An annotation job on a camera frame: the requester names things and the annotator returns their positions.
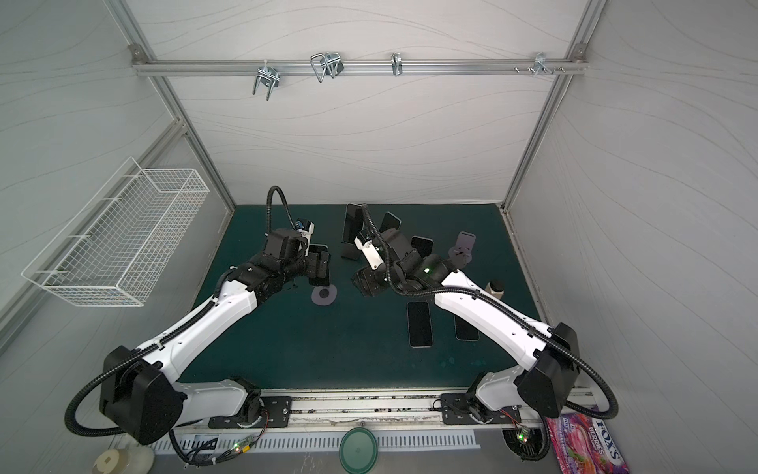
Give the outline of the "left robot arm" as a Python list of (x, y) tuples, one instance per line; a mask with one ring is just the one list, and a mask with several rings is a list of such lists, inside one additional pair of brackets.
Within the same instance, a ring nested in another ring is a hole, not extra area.
[(211, 343), (289, 282), (301, 277), (315, 286), (325, 282), (329, 253), (312, 243), (314, 232), (307, 219), (290, 219), (286, 228), (275, 229), (268, 217), (263, 250), (227, 270), (201, 305), (138, 347), (120, 346), (105, 357), (102, 373), (69, 402), (67, 430), (83, 438), (128, 434), (152, 444), (181, 424), (206, 418), (255, 420), (253, 383), (241, 377), (203, 383), (180, 378)]

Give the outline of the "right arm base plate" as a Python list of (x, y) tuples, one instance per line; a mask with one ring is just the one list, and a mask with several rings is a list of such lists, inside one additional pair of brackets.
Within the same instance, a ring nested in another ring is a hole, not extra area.
[(517, 407), (505, 407), (492, 411), (482, 406), (474, 408), (463, 393), (443, 393), (432, 402), (432, 410), (441, 414), (446, 426), (505, 425), (519, 427), (522, 424)]

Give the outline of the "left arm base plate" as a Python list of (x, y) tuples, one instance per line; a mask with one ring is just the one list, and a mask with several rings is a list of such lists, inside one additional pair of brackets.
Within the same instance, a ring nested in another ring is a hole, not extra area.
[(215, 430), (286, 428), (291, 404), (288, 396), (254, 396), (235, 415), (210, 418), (208, 426)]

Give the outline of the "cracked phone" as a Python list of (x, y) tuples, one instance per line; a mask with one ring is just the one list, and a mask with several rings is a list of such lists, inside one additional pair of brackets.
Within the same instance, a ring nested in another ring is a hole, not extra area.
[(433, 346), (432, 316), (427, 302), (412, 301), (407, 305), (409, 342), (412, 348)]

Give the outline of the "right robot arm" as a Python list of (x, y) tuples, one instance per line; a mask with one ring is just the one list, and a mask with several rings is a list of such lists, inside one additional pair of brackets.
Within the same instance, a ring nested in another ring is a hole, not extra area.
[(367, 262), (353, 280), (365, 296), (392, 290), (399, 296), (429, 299), (497, 343), (515, 367), (479, 376), (466, 394), (471, 418), (487, 424), (507, 407), (527, 406), (556, 419), (573, 410), (612, 420), (619, 403), (610, 385), (580, 357), (578, 335), (560, 323), (535, 320), (480, 288), (451, 260), (422, 255), (397, 228), (382, 229), (367, 205), (349, 205), (343, 240)]

